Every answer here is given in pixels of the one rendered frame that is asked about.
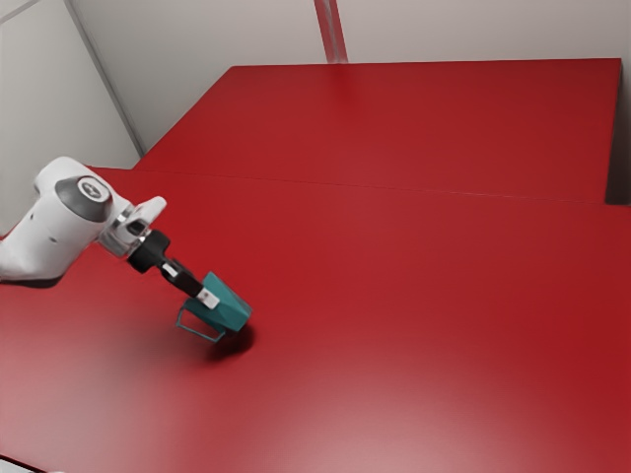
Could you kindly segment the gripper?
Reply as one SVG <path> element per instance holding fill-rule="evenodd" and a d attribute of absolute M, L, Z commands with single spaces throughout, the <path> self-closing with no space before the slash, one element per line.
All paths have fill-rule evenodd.
<path fill-rule="evenodd" d="M 166 258 L 165 252 L 170 244 L 171 240 L 164 233 L 152 230 L 141 237 L 140 244 L 127 257 L 127 263 L 139 273 L 160 266 L 162 276 L 170 284 L 209 309 L 214 309 L 219 304 L 219 298 L 181 263 Z"/>

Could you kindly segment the teal faceted mug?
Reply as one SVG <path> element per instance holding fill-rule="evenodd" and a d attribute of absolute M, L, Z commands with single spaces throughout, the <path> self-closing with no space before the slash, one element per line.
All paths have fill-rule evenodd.
<path fill-rule="evenodd" d="M 241 331 L 251 316 L 252 308 L 213 272 L 209 272 L 201 283 L 219 298 L 219 304 L 214 309 L 209 309 L 200 301 L 188 297 L 179 309 L 175 326 L 212 343 L 219 342 L 228 332 Z M 211 337 L 184 325 L 182 316 L 185 311 L 210 326 L 217 335 Z"/>

